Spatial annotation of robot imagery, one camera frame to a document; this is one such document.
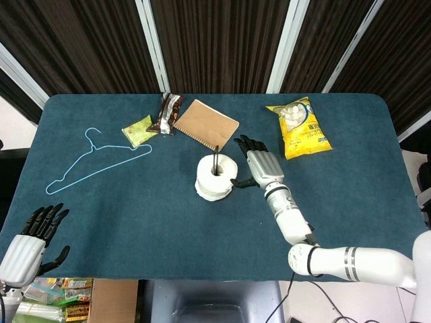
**brown notebook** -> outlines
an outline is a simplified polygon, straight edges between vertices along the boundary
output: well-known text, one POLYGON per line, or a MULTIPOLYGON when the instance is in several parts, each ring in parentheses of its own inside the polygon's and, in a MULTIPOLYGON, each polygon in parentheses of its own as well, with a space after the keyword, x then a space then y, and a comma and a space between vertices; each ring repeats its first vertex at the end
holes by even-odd
POLYGON ((195 100, 174 127, 212 150, 222 150, 239 122, 195 100))

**brown snack wrapper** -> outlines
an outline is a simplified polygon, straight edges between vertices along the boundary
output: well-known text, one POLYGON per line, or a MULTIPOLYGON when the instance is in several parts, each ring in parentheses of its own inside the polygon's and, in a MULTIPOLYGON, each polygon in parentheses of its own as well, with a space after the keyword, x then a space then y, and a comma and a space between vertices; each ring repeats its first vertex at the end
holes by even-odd
POLYGON ((162 107, 155 124, 147 128, 148 132, 162 133, 165 135, 174 134, 174 123, 178 119, 181 104, 184 98, 178 94, 165 92, 162 97, 162 107))

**brown curtain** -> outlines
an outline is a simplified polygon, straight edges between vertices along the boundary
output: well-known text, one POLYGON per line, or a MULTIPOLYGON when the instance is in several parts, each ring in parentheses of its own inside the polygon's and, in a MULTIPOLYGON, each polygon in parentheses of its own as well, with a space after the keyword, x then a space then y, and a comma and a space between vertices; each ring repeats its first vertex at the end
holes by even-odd
POLYGON ((331 92, 383 97, 395 130, 431 110, 431 1, 386 0, 331 92))
POLYGON ((50 96, 159 91, 134 0, 0 1, 0 41, 50 96))
POLYGON ((171 90, 265 92, 288 5, 286 0, 153 0, 171 90))
POLYGON ((311 0, 280 92, 321 92, 372 3, 311 0))
POLYGON ((0 69, 0 96, 28 120, 39 123, 42 110, 2 69, 0 69))

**table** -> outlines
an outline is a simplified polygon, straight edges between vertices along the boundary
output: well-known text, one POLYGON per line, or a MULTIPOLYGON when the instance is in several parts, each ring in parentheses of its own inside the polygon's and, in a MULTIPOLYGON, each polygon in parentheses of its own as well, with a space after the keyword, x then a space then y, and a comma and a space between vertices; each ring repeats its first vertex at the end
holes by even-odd
MULTIPOLYGON (((186 94, 238 120, 234 136, 266 143, 279 158, 285 183, 320 245, 381 247, 411 256, 425 231, 385 102, 372 94, 309 94, 332 151, 287 161, 277 116, 265 105, 287 104, 304 94, 186 94)), ((52 277, 111 279, 288 280, 290 246, 258 188, 235 189, 210 203, 195 192, 196 167, 211 151, 176 132, 155 136, 152 153, 97 174, 53 195, 60 178, 94 144, 128 145, 121 129, 160 108, 159 94, 57 95, 46 103, 36 137, 0 235, 1 255, 40 206, 71 210, 44 261, 66 244, 67 260, 52 277)), ((83 158, 66 181, 133 157, 137 151, 97 151, 83 158)), ((248 178, 233 140, 223 154, 248 178)), ((322 277, 321 280, 336 280, 322 277)))

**blue clothes hanger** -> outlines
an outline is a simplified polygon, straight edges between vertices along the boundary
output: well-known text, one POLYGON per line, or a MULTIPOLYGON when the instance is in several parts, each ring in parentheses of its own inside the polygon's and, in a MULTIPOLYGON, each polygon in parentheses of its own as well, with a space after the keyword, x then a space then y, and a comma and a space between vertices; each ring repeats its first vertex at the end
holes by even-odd
POLYGON ((54 180, 54 181, 52 181, 46 188, 45 188, 45 192, 47 193, 47 195, 52 195, 52 194, 55 194, 55 193, 57 193, 57 192, 60 192, 60 191, 62 191, 62 190, 64 190, 64 189, 66 189, 66 188, 68 188, 68 187, 70 187, 70 186, 73 186, 73 185, 75 185, 75 184, 77 184, 77 183, 79 183, 79 182, 81 182, 81 181, 83 181, 83 180, 86 180, 87 178, 89 178, 89 177, 92 177, 93 175, 96 175, 96 174, 99 174, 99 173, 101 173, 101 172, 103 172, 103 171, 105 171, 105 170, 109 170, 110 168, 114 168, 114 167, 116 167, 116 166, 119 166, 119 165, 122 165, 122 164, 125 164, 125 163, 128 163, 128 162, 131 162, 132 160, 134 160, 134 159, 137 159, 137 158, 140 158, 140 157, 143 157, 143 156, 145 156, 145 155, 148 155, 149 153, 151 153, 152 151, 153 151, 153 148, 151 147, 151 145, 148 145, 148 144, 145 144, 145 145, 139 145, 139 146, 137 146, 136 148, 130 148, 130 147, 127 147, 127 146, 114 146, 114 145, 106 145, 106 146, 101 146, 101 147, 99 147, 99 148, 97 148, 94 144, 93 144, 93 141, 87 136, 87 132, 88 131, 90 131, 90 130, 95 130, 95 131, 97 131, 98 133, 102 133, 101 131, 99 131, 98 129, 96 129, 96 128, 88 128, 87 130, 86 130, 86 133, 85 133, 85 136, 86 136, 86 138, 88 139, 88 141, 90 142, 90 145, 91 145, 91 150, 89 151, 89 152, 87 152, 87 153, 83 153, 81 156, 79 156, 78 157, 78 159, 72 164, 72 166, 70 166, 69 167, 69 169, 64 173, 64 175, 63 175, 63 177, 60 179, 60 180, 54 180), (58 190, 55 190, 54 192, 48 192, 48 189, 51 187, 51 185, 53 185, 53 184, 55 184, 55 183, 58 183, 58 182, 62 182, 62 181, 64 181, 65 180, 65 178, 66 178, 66 175, 67 175, 67 173, 69 173, 71 170, 72 170, 72 168, 73 167, 75 167, 75 165, 81 160, 81 158, 83 158, 83 157, 85 157, 86 155, 89 155, 89 154, 91 154, 91 153, 93 153, 94 151, 96 151, 96 150, 102 150, 102 149, 104 149, 104 148, 123 148, 123 149, 128 149, 128 150, 131 150, 131 151, 135 151, 136 149, 138 149, 139 147, 149 147, 149 151, 147 151, 147 152, 145 152, 145 153, 142 153, 141 155, 138 155, 138 156, 135 156, 135 157, 133 157, 133 158, 130 158, 130 159, 127 159, 127 160, 125 160, 125 161, 122 161, 122 162, 119 162, 119 163, 117 163, 117 164, 114 164, 114 165, 111 165, 111 166, 108 166, 108 167, 105 167, 105 168, 103 168, 103 169, 101 169, 101 170, 98 170, 97 172, 94 172, 94 173, 91 173, 90 175, 87 175, 87 176, 85 176, 85 177, 83 177, 83 178, 80 178, 79 180, 76 180, 75 182, 73 182, 73 183, 71 183, 71 184, 69 184, 69 185, 67 185, 67 186, 64 186, 64 187, 62 187, 62 188, 59 188, 58 190))

